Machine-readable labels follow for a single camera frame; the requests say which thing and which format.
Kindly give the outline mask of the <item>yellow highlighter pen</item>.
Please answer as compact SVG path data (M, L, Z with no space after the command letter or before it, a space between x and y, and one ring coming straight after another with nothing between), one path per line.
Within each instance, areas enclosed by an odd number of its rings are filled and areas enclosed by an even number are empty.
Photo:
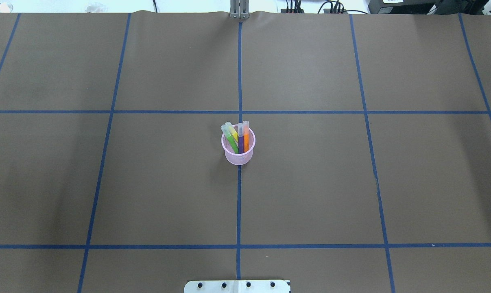
M235 130L234 126L231 124L231 122L226 122L225 126L229 130L231 136L233 137L236 146L238 147L238 132Z

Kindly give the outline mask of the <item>purple highlighter pen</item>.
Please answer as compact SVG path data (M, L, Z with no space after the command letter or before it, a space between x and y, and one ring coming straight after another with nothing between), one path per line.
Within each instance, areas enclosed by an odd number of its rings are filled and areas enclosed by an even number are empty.
M242 154L245 152L244 125L242 123L237 124L237 133L238 133L238 152Z

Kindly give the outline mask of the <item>orange highlighter pen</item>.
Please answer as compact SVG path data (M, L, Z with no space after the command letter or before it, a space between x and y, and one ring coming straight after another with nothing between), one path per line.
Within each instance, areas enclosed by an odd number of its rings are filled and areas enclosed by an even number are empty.
M249 121L244 120L243 121L243 140L244 140L244 153L248 152L250 149L249 146Z

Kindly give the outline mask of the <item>green highlighter pen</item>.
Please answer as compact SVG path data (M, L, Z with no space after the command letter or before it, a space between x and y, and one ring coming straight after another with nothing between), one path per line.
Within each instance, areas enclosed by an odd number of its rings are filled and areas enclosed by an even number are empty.
M231 136L229 130L225 126L225 124L224 125L221 125L220 128L221 128L221 130L223 132L223 135L224 135L225 139L227 139L227 142L229 143L231 149L234 151L235 154L239 154L238 147L236 146L235 141L234 141L233 137Z

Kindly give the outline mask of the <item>pink mesh pen holder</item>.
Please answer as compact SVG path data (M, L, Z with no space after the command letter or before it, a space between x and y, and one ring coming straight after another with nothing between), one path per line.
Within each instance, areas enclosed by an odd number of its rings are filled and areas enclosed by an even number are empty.
M256 146L256 136L253 130L246 124L233 125L226 122L221 125L221 146L229 163L241 166L248 163L253 157Z

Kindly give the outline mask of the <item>far USB hub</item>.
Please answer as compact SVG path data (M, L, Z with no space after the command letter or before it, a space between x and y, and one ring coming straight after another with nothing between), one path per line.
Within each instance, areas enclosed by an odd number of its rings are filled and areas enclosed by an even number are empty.
M284 14L303 14L305 13L304 9L301 7L301 0L285 0L286 7L281 8L280 13Z

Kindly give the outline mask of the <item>usb hub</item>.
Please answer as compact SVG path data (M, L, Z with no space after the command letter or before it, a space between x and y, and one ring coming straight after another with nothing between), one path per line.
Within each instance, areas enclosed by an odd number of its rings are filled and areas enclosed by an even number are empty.
M347 9L341 0L325 0L320 5L317 14L365 14L368 15L370 12L360 11L357 9Z
M284 14L303 14L305 13L304 9L301 7L301 0L285 0L286 7L281 8L280 13Z

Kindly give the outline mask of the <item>near USB hub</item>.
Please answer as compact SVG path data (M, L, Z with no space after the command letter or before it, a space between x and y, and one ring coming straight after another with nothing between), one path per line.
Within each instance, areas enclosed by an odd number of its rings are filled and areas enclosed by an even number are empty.
M317 14L365 14L368 15L370 12L360 11L357 9L347 9L341 0L325 0L320 5Z

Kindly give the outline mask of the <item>black printer box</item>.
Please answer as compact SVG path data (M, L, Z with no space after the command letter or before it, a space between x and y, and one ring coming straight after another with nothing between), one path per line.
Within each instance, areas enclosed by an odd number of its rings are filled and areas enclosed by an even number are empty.
M437 0L371 0L368 9L370 14L425 15L437 2Z

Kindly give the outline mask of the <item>aluminium frame post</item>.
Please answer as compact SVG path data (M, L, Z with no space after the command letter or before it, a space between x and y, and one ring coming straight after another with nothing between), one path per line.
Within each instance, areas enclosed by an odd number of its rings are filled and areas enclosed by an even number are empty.
M230 18L231 19L249 19L249 0L230 0Z

